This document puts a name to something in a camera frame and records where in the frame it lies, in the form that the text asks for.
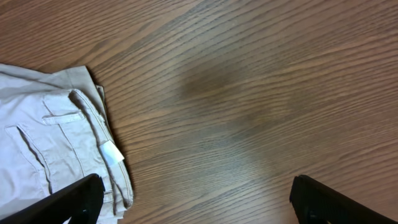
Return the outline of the beige shorts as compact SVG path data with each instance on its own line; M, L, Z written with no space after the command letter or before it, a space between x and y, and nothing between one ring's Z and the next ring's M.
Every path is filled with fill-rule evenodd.
M1 217L97 174L99 223L132 206L124 158L109 131L102 87L86 67L42 73L1 65Z

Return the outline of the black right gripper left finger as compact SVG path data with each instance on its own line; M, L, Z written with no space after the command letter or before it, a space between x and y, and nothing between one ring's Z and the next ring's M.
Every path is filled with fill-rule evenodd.
M90 174L37 203L1 220L1 224L95 224L104 200L104 184Z

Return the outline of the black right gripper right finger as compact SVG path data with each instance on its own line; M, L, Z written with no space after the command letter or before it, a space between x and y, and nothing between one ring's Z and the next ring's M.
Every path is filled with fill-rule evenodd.
M289 201L300 224L397 224L307 175L294 177Z

